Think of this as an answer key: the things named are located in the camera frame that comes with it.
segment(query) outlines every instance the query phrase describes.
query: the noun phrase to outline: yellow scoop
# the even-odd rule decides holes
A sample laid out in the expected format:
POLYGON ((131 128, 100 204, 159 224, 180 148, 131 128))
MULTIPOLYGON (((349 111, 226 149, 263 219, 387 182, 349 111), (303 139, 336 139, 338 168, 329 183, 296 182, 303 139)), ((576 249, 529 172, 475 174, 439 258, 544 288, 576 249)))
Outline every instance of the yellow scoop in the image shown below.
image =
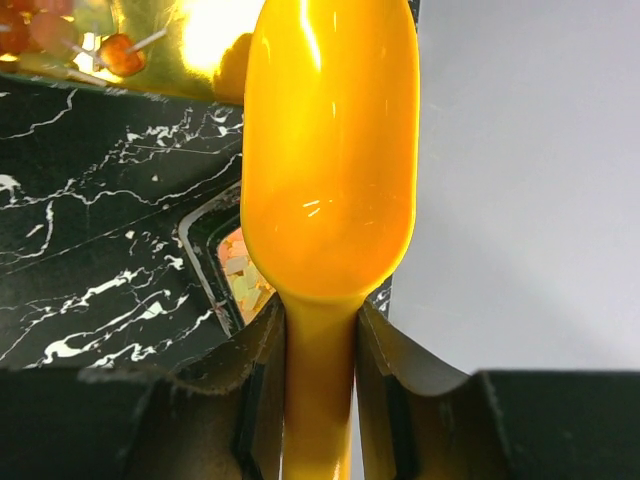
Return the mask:
POLYGON ((415 218, 407 0, 267 0, 245 91, 241 220, 287 312, 283 476, 349 477, 355 315, 415 218))

